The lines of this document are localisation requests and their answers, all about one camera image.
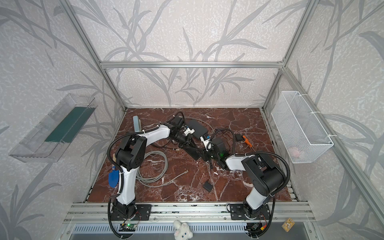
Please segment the black network switch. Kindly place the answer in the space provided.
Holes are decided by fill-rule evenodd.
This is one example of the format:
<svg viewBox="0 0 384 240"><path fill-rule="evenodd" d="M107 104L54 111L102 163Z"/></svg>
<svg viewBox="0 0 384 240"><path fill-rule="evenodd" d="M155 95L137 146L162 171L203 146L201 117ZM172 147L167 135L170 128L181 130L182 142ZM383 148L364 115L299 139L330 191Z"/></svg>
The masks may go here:
<svg viewBox="0 0 384 240"><path fill-rule="evenodd" d="M195 161L199 159L202 159L205 162L207 161L205 156L206 148L198 147L192 140L182 145L181 149L186 151Z"/></svg>

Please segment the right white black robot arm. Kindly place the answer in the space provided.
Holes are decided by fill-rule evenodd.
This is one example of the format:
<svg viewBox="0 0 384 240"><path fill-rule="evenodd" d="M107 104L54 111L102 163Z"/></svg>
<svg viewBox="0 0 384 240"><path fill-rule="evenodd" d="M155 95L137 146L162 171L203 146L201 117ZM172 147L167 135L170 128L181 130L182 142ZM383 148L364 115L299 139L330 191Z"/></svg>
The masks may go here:
<svg viewBox="0 0 384 240"><path fill-rule="evenodd" d="M227 171L244 171L252 180L253 189L244 200L244 213L255 218L276 193L288 184L291 176L289 164L281 156L265 151L230 155L224 142L200 137L207 156Z"/></svg>

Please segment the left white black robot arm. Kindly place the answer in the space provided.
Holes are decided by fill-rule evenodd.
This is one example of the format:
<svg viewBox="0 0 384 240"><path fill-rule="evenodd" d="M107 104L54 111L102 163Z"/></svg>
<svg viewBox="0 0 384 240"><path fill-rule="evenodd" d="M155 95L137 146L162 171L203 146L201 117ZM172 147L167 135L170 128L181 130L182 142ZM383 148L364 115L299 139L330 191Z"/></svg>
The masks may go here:
<svg viewBox="0 0 384 240"><path fill-rule="evenodd" d="M132 218L135 215L136 176L149 145L163 139L174 140L181 146L188 145L195 132L196 130L188 126L183 118L174 117L169 122L159 124L152 129L128 133L113 141L108 147L108 153L119 140L122 140L115 153L116 160L108 156L108 160L119 171L119 190L110 198L113 204L112 212L125 218Z"/></svg>

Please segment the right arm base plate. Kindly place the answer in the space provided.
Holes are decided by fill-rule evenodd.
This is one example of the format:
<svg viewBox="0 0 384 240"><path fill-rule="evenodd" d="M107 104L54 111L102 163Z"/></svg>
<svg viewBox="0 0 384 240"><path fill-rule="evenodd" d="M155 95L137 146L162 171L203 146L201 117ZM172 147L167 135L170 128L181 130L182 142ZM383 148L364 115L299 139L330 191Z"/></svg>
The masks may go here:
<svg viewBox="0 0 384 240"><path fill-rule="evenodd" d="M231 214L231 220L269 220L271 210L269 205L261 205L253 210L245 204L228 204L227 210Z"/></svg>

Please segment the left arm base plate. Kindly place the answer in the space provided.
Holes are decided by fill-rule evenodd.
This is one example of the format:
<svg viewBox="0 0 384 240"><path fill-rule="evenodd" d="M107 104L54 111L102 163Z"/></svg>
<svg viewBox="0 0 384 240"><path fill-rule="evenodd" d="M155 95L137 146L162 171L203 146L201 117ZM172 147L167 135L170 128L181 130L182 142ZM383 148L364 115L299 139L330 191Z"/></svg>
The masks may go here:
<svg viewBox="0 0 384 240"><path fill-rule="evenodd" d="M112 206L109 215L111 221L148 221L152 205L117 205Z"/></svg>

